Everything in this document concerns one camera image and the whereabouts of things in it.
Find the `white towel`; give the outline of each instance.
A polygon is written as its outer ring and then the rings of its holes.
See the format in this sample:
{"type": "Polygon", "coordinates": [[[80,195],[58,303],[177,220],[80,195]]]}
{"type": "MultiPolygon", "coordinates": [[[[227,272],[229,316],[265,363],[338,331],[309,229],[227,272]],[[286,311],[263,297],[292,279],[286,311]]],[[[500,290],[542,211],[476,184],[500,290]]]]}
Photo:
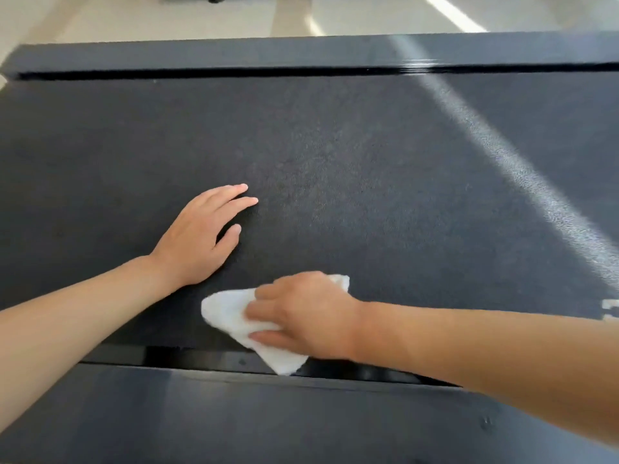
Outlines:
{"type": "MultiPolygon", "coordinates": [[[[348,291],[350,278],[347,275],[329,275],[329,278],[344,291],[348,291]]],[[[223,330],[244,347],[255,350],[277,374],[293,374],[303,366],[308,358],[306,355],[262,345],[248,337],[252,332],[259,330],[281,329],[272,322],[245,318],[245,307],[256,299],[255,290],[256,288],[232,289],[210,295],[202,300],[202,317],[208,324],[223,330]]]]}

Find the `treadmill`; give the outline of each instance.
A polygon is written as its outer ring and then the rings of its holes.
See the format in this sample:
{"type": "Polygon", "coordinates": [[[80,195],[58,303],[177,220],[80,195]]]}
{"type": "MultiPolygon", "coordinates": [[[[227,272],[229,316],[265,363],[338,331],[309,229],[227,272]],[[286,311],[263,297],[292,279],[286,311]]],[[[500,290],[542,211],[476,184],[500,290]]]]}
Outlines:
{"type": "Polygon", "coordinates": [[[364,300],[612,318],[618,62],[612,32],[20,46],[0,68],[0,309],[149,253],[205,189],[260,203],[220,271],[93,350],[0,461],[617,462],[432,378],[276,376],[199,306],[321,270],[364,300]]]}

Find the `forearm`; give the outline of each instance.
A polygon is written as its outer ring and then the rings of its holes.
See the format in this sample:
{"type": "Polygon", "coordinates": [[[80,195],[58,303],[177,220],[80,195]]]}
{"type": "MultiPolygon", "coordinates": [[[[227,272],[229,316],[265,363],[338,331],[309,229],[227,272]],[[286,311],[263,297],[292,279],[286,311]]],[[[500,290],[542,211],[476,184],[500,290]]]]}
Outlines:
{"type": "Polygon", "coordinates": [[[0,311],[0,431],[122,324],[177,286],[151,257],[0,311]]]}
{"type": "Polygon", "coordinates": [[[371,303],[355,360],[482,392],[554,424],[619,441],[619,330],[601,321],[371,303]]]}

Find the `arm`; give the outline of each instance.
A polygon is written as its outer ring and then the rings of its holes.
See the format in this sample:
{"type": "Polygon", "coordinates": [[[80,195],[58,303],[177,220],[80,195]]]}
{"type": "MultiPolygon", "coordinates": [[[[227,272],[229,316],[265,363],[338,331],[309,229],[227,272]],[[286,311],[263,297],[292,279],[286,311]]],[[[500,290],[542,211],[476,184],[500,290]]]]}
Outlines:
{"type": "Polygon", "coordinates": [[[212,275],[241,227],[217,234],[258,199],[244,184],[208,190],[182,210],[151,255],[0,311],[0,432],[84,355],[151,304],[212,275]]]}
{"type": "Polygon", "coordinates": [[[362,303],[321,273],[256,291],[250,319],[282,331],[254,340],[459,384],[562,428],[619,443],[619,328],[614,323],[500,311],[362,303]]]}

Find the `tiled floor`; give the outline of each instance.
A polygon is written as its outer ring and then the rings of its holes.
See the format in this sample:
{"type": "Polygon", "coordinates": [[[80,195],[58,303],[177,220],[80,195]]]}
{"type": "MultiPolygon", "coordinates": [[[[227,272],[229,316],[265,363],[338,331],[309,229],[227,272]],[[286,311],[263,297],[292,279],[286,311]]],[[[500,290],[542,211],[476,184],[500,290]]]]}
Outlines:
{"type": "Polygon", "coordinates": [[[20,42],[531,30],[619,30],[619,0],[0,0],[0,59],[20,42]]]}

